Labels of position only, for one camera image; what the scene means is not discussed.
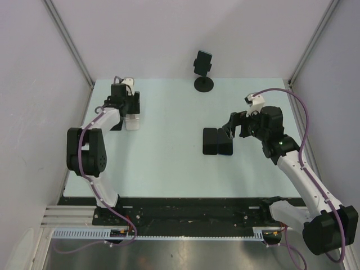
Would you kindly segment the teal-edged phone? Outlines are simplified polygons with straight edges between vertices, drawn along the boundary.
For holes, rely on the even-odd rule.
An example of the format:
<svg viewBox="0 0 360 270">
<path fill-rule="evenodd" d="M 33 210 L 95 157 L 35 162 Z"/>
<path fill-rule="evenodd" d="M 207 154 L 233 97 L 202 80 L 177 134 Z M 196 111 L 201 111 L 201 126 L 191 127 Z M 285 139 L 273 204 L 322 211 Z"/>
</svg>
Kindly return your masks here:
<svg viewBox="0 0 360 270">
<path fill-rule="evenodd" d="M 212 63 L 212 54 L 205 51 L 198 51 L 197 57 L 194 60 L 194 73 L 205 77 L 207 73 L 210 71 Z"/>
</svg>

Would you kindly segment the white phone stand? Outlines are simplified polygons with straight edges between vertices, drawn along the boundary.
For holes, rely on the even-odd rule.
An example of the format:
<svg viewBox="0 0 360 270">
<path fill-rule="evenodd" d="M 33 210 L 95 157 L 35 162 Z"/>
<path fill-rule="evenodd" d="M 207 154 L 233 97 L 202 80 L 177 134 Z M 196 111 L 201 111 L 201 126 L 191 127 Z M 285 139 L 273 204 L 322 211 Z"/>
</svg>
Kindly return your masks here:
<svg viewBox="0 0 360 270">
<path fill-rule="evenodd" d="M 137 131 L 140 128 L 140 115 L 127 114 L 125 116 L 125 128 L 128 131 Z"/>
</svg>

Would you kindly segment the black folding phone stand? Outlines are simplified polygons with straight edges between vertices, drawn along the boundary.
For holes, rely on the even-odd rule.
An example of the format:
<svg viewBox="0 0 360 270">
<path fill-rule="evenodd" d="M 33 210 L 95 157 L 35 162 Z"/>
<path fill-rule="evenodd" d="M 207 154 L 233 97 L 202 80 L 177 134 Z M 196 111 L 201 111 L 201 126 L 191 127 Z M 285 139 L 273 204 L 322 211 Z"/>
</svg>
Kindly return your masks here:
<svg viewBox="0 0 360 270">
<path fill-rule="evenodd" d="M 121 131 L 122 127 L 123 127 L 123 121 L 124 121 L 124 119 L 120 118 L 120 122 L 118 124 L 114 125 L 110 130 L 111 131 Z"/>
</svg>

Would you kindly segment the blue-edged black phone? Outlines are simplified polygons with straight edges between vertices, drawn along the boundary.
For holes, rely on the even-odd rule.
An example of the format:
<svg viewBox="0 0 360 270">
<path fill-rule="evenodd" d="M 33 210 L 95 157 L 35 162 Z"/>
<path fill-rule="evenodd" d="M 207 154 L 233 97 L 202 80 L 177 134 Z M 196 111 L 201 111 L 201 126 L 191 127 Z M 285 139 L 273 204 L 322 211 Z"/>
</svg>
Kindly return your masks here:
<svg viewBox="0 0 360 270">
<path fill-rule="evenodd" d="M 218 154 L 225 156 L 233 155 L 233 140 L 228 138 L 222 128 L 218 129 Z"/>
</svg>

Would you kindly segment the black pole phone stand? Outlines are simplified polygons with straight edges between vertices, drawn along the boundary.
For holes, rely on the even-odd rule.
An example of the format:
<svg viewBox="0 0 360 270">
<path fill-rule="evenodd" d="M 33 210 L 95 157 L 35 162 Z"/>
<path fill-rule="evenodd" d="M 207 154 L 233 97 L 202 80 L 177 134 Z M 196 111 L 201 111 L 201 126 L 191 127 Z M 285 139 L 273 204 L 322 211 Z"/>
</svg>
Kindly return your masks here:
<svg viewBox="0 0 360 270">
<path fill-rule="evenodd" d="M 206 76 L 198 75 L 194 81 L 194 87 L 198 92 L 206 93 L 213 89 L 214 82 L 211 78 L 208 77 L 208 74 Z"/>
</svg>

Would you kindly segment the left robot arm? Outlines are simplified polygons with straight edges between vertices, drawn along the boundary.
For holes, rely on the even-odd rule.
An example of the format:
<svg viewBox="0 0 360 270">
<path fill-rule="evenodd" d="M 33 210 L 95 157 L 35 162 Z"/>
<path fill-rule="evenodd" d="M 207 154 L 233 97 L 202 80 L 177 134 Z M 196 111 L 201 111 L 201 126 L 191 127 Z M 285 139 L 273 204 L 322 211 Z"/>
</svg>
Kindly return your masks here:
<svg viewBox="0 0 360 270">
<path fill-rule="evenodd" d="M 85 179 L 97 205 L 108 207 L 105 219 L 117 225 L 123 221 L 124 210 L 117 207 L 119 194 L 105 176 L 105 136 L 122 129 L 139 130 L 140 93 L 134 90 L 134 79 L 117 76 L 110 87 L 110 95 L 94 111 L 96 116 L 88 124 L 67 131 L 66 165 L 68 170 Z"/>
</svg>

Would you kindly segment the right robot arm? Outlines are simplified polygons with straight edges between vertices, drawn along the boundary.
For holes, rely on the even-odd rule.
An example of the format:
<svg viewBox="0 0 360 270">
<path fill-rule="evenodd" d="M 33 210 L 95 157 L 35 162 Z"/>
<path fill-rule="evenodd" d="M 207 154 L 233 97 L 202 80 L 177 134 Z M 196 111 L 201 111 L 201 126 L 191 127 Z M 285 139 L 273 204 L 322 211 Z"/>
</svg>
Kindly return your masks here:
<svg viewBox="0 0 360 270">
<path fill-rule="evenodd" d="M 254 137 L 262 143 L 265 157 L 272 160 L 291 181 L 307 210 L 303 211 L 280 197 L 265 201 L 259 212 L 260 221 L 272 226 L 282 222 L 300 233 L 308 249 L 321 255 L 354 243 L 358 212 L 344 206 L 314 175 L 311 167 L 299 160 L 299 145 L 285 134 L 283 114 L 279 107 L 265 106 L 248 116 L 246 111 L 233 112 L 223 126 L 233 139 L 239 126 L 240 137 Z"/>
</svg>

